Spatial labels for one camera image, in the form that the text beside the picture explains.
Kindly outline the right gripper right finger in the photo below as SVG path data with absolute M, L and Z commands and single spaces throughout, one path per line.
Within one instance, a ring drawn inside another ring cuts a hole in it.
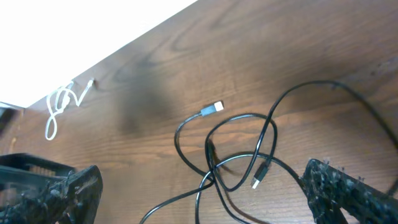
M 346 223 L 342 210 L 359 223 L 397 223 L 397 199 L 317 159 L 302 176 L 315 223 Z

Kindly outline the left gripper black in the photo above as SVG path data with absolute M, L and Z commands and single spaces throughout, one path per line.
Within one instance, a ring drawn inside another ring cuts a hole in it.
M 65 179 L 74 167 L 27 153 L 1 156 L 1 208 L 15 205 L 22 194 L 35 197 L 48 184 Z

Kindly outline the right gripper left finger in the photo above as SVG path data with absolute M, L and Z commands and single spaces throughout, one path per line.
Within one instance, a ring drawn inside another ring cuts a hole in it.
M 103 191 L 97 166 L 90 166 L 55 183 L 16 192 L 1 207 L 1 223 L 94 223 Z

